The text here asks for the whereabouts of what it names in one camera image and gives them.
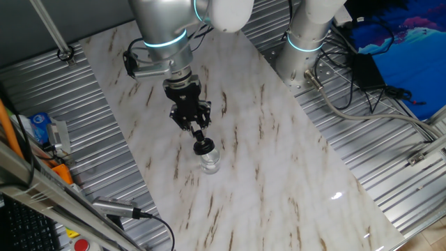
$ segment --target white marble surface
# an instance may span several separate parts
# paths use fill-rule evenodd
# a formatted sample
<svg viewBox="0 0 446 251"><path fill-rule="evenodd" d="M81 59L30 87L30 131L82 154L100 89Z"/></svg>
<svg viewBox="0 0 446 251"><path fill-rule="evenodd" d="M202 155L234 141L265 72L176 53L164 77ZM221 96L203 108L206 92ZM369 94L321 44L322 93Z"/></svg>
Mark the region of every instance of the white marble surface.
<svg viewBox="0 0 446 251"><path fill-rule="evenodd" d="M389 250L403 240L242 33L208 34L192 69L212 101L221 169L169 118L162 79L136 82L134 22L81 41L177 250Z"/></svg>

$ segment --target gray hose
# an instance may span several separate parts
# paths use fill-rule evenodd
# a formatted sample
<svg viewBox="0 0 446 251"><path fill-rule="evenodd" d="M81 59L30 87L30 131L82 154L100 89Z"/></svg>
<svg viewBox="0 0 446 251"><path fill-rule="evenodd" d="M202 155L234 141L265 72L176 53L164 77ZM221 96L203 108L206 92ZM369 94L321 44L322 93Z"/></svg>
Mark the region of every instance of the gray hose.
<svg viewBox="0 0 446 251"><path fill-rule="evenodd" d="M404 115L399 115L399 114L376 114L376 115L369 115L369 116L351 116L351 115L347 115L344 114L342 112L340 112L338 109L336 109L336 107L330 102L330 100L327 97L327 94L325 93L323 88L319 89L319 92L321 93L323 99L325 99L328 107L338 116L341 116L345 119L350 119L350 120L366 120L366 119L381 119L381 118L393 118L393 119L402 119L405 121L409 121L412 123L416 123L417 125L423 127L426 130L431 131L435 136L437 137L442 137L442 134L439 133L435 128L433 128L432 126L421 122L417 119L414 118L410 118L409 116L404 116Z"/></svg>

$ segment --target metal grating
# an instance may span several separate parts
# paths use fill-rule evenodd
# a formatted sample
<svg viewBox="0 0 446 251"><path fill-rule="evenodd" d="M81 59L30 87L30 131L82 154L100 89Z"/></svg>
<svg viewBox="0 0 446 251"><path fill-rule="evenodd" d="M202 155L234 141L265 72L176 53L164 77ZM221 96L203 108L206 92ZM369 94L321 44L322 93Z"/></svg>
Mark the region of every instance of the metal grating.
<svg viewBox="0 0 446 251"><path fill-rule="evenodd" d="M293 2L296 8L299 1ZM287 0L257 0L243 32L267 60L274 61L281 50L281 38L288 23ZM26 115L47 111L54 118L68 122L72 156L77 160L71 171L89 198L100 195L134 198L144 210L156 213L155 204L82 49L78 44L73 47L77 53L76 68L69 69L52 52L0 70L0 81L5 83L19 111ZM349 95L349 72L324 61L321 63L320 76L327 94L335 105L345 104ZM433 218L429 218L431 212L446 199L446 166L439 153L414 167L408 164L407 159L426 145L417 128L394 119L347 121L334 116L312 86L290 86L290 90L406 238L433 222ZM372 93L372 103L377 96L378 93ZM345 112L368 113L367 101L357 89L351 107ZM383 100L376 113L403 112L393 101ZM68 237L62 226L57 227L66 248ZM165 228L157 222L128 220L124 227L142 245L156 247L156 250L166 250L170 246Z"/></svg>
<svg viewBox="0 0 446 251"><path fill-rule="evenodd" d="M293 0L296 10L300 0ZM256 0L251 17L242 28L243 33L260 51L282 44L282 36L288 29L290 12L288 0Z"/></svg>
<svg viewBox="0 0 446 251"><path fill-rule="evenodd" d="M119 126L79 44L77 66L69 68L56 51L0 70L0 82L23 115L47 112L66 121L75 164L70 171L88 199L98 196L133 200L143 211L158 214ZM123 220L136 242L154 250L170 247L169 235L156 220ZM56 225L63 250L65 228Z"/></svg>
<svg viewBox="0 0 446 251"><path fill-rule="evenodd" d="M270 47L263 52L264 57L273 62L282 46ZM323 49L336 50L329 45L324 45ZM343 60L339 55L332 58ZM333 104L344 106L350 95L350 71L321 59L318 75ZM406 238L434 222L432 213L446 200L446 163L440 153L435 153L413 167L409 165L407 159L427 145L418 128L396 119L349 121L335 116L308 83L289 88L367 193ZM375 105L380 91L370 94L371 103ZM394 100L383 99L375 114L406 115L397 107ZM351 106L343 112L356 116L369 114L367 99L357 86ZM443 123L438 119L437 127Z"/></svg>

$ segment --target red button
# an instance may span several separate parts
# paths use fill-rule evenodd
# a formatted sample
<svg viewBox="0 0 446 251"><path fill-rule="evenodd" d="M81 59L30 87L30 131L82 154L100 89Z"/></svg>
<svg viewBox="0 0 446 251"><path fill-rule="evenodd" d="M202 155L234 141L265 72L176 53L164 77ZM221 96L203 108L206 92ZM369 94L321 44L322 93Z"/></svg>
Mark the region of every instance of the red button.
<svg viewBox="0 0 446 251"><path fill-rule="evenodd" d="M84 239L77 240L75 243L75 251L87 251L89 248L89 242Z"/></svg>

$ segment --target black keyboard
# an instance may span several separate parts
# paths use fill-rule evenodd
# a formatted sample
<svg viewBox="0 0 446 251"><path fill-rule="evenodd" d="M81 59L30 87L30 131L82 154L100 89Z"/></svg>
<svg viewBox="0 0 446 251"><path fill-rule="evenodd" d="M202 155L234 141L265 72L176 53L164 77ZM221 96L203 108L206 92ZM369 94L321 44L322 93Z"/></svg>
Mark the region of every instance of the black keyboard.
<svg viewBox="0 0 446 251"><path fill-rule="evenodd" d="M6 250L59 250L53 220L7 196L3 200L0 228Z"/></svg>

